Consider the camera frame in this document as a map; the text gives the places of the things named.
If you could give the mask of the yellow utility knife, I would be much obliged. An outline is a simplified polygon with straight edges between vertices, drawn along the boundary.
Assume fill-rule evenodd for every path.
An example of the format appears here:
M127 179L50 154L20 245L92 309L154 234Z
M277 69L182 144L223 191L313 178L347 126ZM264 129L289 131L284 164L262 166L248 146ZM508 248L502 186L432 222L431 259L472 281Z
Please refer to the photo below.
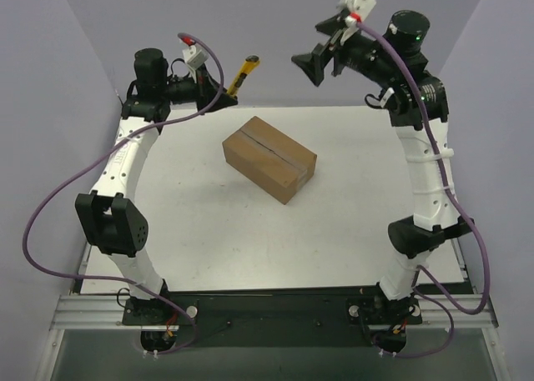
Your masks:
M230 97L236 97L244 80L256 69L260 64L260 59L257 55L249 55L243 62L241 69L238 71L233 82L227 88L227 94Z

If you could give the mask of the brown cardboard express box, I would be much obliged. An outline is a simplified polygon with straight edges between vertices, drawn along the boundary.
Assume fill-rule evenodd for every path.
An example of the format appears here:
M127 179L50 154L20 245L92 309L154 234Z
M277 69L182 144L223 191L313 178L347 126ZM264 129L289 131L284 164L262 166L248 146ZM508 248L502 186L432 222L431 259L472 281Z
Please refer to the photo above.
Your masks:
M314 176L317 154L254 116L229 135L226 163L282 204Z

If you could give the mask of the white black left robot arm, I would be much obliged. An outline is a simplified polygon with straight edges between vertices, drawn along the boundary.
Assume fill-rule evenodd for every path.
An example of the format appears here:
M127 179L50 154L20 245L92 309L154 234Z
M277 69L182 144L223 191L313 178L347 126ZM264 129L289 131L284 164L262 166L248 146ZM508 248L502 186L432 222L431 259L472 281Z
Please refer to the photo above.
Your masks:
M130 83L122 106L115 143L117 151L108 161L90 193L81 193L75 209L88 243L118 267L129 287L131 303L141 307L151 323L163 323L171 303L161 297L165 281L157 274L145 244L147 219L134 204L139 177L149 150L163 131L174 104L195 103L209 112L234 106L231 97L209 74L209 55L199 45L184 48L181 62L188 74L168 72L169 63L161 50L145 48L134 55L136 78Z

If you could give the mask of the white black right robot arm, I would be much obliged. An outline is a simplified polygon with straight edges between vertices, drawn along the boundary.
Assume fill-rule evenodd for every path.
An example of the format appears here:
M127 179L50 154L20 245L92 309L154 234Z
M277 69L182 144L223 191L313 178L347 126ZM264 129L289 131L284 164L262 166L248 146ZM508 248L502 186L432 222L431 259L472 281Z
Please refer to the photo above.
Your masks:
M430 20L411 10L394 13L382 37L386 47L364 36L360 25L359 15L340 11L315 26L328 41L291 61L315 86L324 80L328 63L334 64L334 76L349 68L380 86L377 101L400 139L414 199L414 213L388 226L395 259L379 286L394 301L411 295L419 269L434 250L471 230L451 201L454 152L447 144L446 90L427 71L421 51Z

